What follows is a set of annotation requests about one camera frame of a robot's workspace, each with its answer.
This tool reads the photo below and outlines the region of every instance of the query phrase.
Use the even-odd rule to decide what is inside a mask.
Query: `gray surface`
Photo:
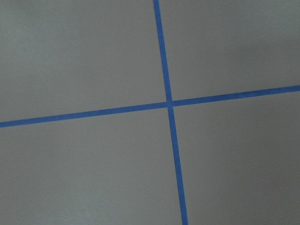
[[[300,224],[299,100],[175,108],[190,225]]]
[[[174,99],[300,84],[300,1],[160,2]]]
[[[0,130],[1,225],[180,225],[166,109]]]
[[[0,121],[165,101],[152,1],[1,0]]]

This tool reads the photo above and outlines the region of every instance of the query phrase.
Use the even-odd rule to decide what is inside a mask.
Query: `blue painter's tape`
[[[170,77],[167,63],[167,56],[165,52],[165,41],[164,41],[164,33],[163,33],[163,25],[161,22],[160,9],[159,9],[159,1],[153,0],[154,12],[155,12],[155,21],[157,28],[157,37],[159,43],[160,50],[160,60],[163,69],[163,77],[165,84],[165,97],[169,104],[172,103],[172,93],[171,93],[171,85],[170,85]]]
[[[226,95],[215,95],[215,96],[208,96],[208,97],[197,97],[191,99],[176,100],[173,101],[173,105],[174,106],[193,105],[193,104],[201,104],[207,102],[232,100],[238,98],[251,98],[257,96],[275,95],[275,94],[295,92],[295,91],[300,91],[300,85],[283,87],[283,88],[246,91],[246,92],[226,94]]]
[[[182,179],[182,172],[181,172],[180,155],[179,155],[179,147],[178,147],[176,123],[175,123],[173,107],[168,107],[168,115],[169,115],[173,157],[175,163],[176,181],[177,181],[178,196],[179,196],[180,211],[181,211],[181,220],[183,225],[188,225],[188,214],[187,214],[186,200],[184,195],[184,187],[183,187],[183,179]]]
[[[173,148],[173,157],[174,157],[174,163],[175,163],[175,172],[176,172],[176,180],[177,180],[177,188],[178,188],[178,196],[179,196],[179,204],[180,204],[180,212],[181,212],[181,220],[182,220],[182,225],[188,225],[187,207],[186,207],[184,188],[183,188],[179,147],[178,147],[176,124],[175,124],[174,109],[173,109],[173,100],[172,100],[170,77],[169,77],[169,71],[168,71],[168,63],[167,63],[167,57],[166,57],[166,51],[165,51],[163,25],[162,25],[160,9],[159,9],[159,0],[153,0],[153,6],[154,6],[154,12],[155,12],[155,21],[156,21],[156,28],[157,28],[157,37],[158,37],[158,42],[159,42],[161,65],[162,65],[162,69],[163,69],[163,77],[164,77],[164,84],[165,84],[165,97],[167,100],[167,108],[168,108],[168,116],[169,116],[169,124],[170,124],[170,131],[171,131],[172,148]]]
[[[166,102],[152,103],[152,104],[145,104],[145,105],[126,106],[126,107],[119,107],[119,108],[113,108],[113,109],[95,110],[95,111],[89,111],[89,112],[77,112],[77,113],[70,113],[70,114],[64,114],[64,115],[45,116],[45,117],[38,117],[38,118],[24,119],[24,120],[0,122],[0,128],[34,124],[34,123],[45,123],[45,122],[59,121],[59,120],[71,120],[71,119],[78,119],[78,118],[85,118],[85,117],[92,117],[92,116],[101,116],[101,115],[110,115],[110,114],[117,114],[117,113],[128,113],[128,112],[136,112],[136,111],[160,109],[160,108],[166,108]]]

